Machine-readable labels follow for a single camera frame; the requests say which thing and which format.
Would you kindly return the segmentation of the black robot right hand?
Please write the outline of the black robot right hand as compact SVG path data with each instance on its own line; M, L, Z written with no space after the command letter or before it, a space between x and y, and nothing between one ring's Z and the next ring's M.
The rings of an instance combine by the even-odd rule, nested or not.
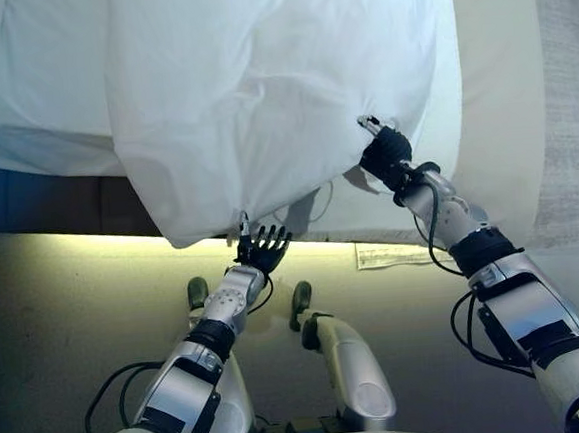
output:
M392 125L381 122L376 116L362 115L357 119L357 124L373 137L359 161L361 168L379 179L391 191L398 191L407 175L403 162L410 162L412 158L409 140Z

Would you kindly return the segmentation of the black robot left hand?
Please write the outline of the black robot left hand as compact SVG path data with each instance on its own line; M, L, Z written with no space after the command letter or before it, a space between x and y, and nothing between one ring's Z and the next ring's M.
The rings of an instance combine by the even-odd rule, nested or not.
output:
M255 268L264 276L275 271L292 240L292 233L284 226L261 226L257 234L252 236L250 219L245 211L240 212L238 231L240 235L235 262Z

